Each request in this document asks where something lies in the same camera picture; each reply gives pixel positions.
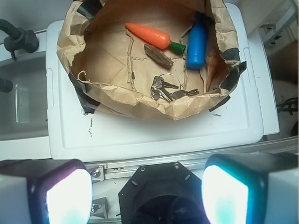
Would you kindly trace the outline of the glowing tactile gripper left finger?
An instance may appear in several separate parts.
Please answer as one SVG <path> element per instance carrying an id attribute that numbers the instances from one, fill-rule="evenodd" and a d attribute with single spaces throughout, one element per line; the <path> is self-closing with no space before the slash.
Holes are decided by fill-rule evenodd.
<path id="1" fill-rule="evenodd" d="M 92 199 L 91 176 L 78 159 L 0 163 L 2 224 L 86 224 Z"/>

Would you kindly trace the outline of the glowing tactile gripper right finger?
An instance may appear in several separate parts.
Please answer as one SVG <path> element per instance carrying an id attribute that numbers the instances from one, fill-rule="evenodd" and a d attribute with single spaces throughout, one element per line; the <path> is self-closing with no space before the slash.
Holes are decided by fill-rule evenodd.
<path id="1" fill-rule="evenodd" d="M 299 156 L 213 154 L 205 165 L 201 191 L 212 224 L 297 224 Z"/>

